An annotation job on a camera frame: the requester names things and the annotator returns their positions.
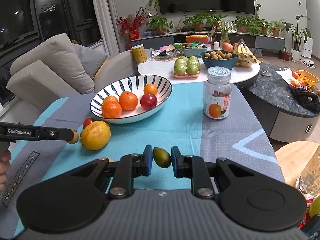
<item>white table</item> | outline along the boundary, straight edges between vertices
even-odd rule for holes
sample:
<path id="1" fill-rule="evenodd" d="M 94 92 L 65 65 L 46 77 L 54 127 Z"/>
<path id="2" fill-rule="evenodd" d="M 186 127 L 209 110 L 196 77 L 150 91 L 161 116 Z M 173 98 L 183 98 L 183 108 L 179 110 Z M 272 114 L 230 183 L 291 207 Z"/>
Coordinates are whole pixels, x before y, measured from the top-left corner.
<path id="1" fill-rule="evenodd" d="M 141 75 L 157 75 L 168 79 L 172 84 L 204 82 L 207 81 L 207 67 L 204 65 L 202 58 L 200 62 L 200 74 L 197 78 L 179 79 L 173 76 L 174 61 L 157 61 L 150 55 L 148 60 L 138 65 L 138 72 Z M 234 67 L 231 71 L 230 83 L 237 84 L 253 79 L 259 74 L 260 65 L 256 63 L 252 67 Z"/>

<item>jar label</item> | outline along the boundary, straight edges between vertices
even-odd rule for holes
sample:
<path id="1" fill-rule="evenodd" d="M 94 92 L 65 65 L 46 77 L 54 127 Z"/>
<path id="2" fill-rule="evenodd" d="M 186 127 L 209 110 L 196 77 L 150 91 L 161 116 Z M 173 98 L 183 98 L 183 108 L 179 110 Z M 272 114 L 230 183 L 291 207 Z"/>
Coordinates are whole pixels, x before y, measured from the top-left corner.
<path id="1" fill-rule="evenodd" d="M 231 94 L 211 94 L 204 98 L 204 113 L 212 119 L 223 119 L 229 114 Z"/>

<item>tv cabinet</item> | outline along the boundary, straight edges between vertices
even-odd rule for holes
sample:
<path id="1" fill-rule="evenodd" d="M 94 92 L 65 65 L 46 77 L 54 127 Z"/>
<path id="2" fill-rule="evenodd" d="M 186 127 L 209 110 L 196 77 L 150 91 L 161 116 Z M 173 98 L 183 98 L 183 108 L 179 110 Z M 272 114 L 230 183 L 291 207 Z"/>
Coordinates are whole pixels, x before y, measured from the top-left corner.
<path id="1" fill-rule="evenodd" d="M 208 34 L 208 32 L 180 32 L 164 35 L 154 35 L 151 37 L 141 37 L 131 41 L 131 46 L 143 44 L 144 49 L 159 49 L 161 46 L 170 45 L 177 42 L 187 42 L 186 36 L 197 34 Z M 216 32 L 216 36 L 216 40 L 220 41 L 221 33 Z M 241 32 L 231 32 L 229 33 L 229 38 L 231 44 L 238 43 L 240 39 L 243 39 L 249 48 L 259 49 L 283 50 L 285 42 L 285 39 L 281 37 L 276 38 L 271 35 L 251 35 Z"/>

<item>yellow basket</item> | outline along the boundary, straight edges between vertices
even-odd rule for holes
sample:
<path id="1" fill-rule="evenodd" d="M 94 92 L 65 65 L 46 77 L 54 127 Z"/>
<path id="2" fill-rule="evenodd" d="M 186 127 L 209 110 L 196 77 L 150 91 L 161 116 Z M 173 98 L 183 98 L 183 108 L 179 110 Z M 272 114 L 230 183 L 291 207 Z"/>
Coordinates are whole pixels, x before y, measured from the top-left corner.
<path id="1" fill-rule="evenodd" d="M 310 74 L 309 72 L 305 70 L 298 70 L 298 80 L 305 83 L 307 86 L 307 89 L 312 89 L 317 83 L 319 83 L 319 79 Z"/>

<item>teal basket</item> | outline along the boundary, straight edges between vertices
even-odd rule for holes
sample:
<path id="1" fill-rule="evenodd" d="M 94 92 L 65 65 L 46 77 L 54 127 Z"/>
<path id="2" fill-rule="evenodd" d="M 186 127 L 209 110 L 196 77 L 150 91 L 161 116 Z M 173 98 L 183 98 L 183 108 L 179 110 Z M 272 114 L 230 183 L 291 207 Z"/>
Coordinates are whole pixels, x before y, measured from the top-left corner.
<path id="1" fill-rule="evenodd" d="M 201 57 L 201 53 L 207 52 L 208 48 L 206 45 L 202 46 L 202 49 L 183 49 L 183 53 L 186 57 Z"/>
<path id="2" fill-rule="evenodd" d="M 212 58 L 205 58 L 204 54 L 206 52 L 210 53 L 212 51 L 217 51 L 220 50 L 223 53 L 229 53 L 229 51 L 226 50 L 222 50 L 222 49 L 213 49 L 213 50 L 208 50 L 205 52 L 201 53 L 201 57 L 203 60 L 204 65 L 209 68 L 209 67 L 226 67 L 228 69 L 233 69 L 233 67 L 235 66 L 237 60 L 238 60 L 238 55 L 232 53 L 232 57 L 229 59 L 224 59 L 224 60 L 219 60 L 219 59 L 212 59 Z"/>

